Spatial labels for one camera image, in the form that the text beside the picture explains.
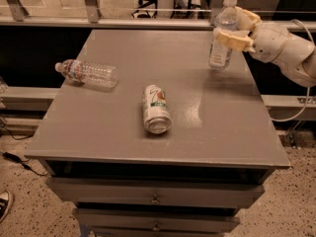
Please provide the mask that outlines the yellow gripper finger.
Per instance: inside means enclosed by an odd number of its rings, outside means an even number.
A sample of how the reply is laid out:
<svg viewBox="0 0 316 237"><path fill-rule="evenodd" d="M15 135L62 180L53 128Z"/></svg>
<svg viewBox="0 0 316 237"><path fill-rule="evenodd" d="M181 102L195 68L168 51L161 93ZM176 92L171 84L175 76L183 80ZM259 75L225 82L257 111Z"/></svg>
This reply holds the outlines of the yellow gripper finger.
<svg viewBox="0 0 316 237"><path fill-rule="evenodd" d="M261 17L252 11L237 7L238 29L240 31L252 31L261 22Z"/></svg>
<svg viewBox="0 0 316 237"><path fill-rule="evenodd" d="M219 43L236 51L254 52L254 41L249 37L250 31L230 31L221 28L213 30L213 36Z"/></svg>

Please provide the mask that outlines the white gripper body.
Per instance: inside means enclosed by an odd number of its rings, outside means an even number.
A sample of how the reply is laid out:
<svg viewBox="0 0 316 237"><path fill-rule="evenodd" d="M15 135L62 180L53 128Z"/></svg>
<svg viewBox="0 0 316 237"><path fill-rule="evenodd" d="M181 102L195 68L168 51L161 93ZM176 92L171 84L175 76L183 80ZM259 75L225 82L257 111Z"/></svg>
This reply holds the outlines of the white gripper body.
<svg viewBox="0 0 316 237"><path fill-rule="evenodd" d="M286 27L274 22L262 23L251 34L253 45L250 54L264 63L272 62L284 49L288 37Z"/></svg>

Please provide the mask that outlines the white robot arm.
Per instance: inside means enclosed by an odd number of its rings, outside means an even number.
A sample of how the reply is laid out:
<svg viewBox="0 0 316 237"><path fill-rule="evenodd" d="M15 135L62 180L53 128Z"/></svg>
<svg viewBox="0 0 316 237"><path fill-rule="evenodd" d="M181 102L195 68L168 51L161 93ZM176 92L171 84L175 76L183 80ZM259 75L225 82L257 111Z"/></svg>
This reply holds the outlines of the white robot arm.
<svg viewBox="0 0 316 237"><path fill-rule="evenodd" d="M236 8L236 16L234 30L219 25L214 28L213 35L219 43L276 65L286 78L302 87L316 85L316 46L305 24L293 20L306 31L308 39L291 33L285 24L263 22L259 15L240 7Z"/></svg>

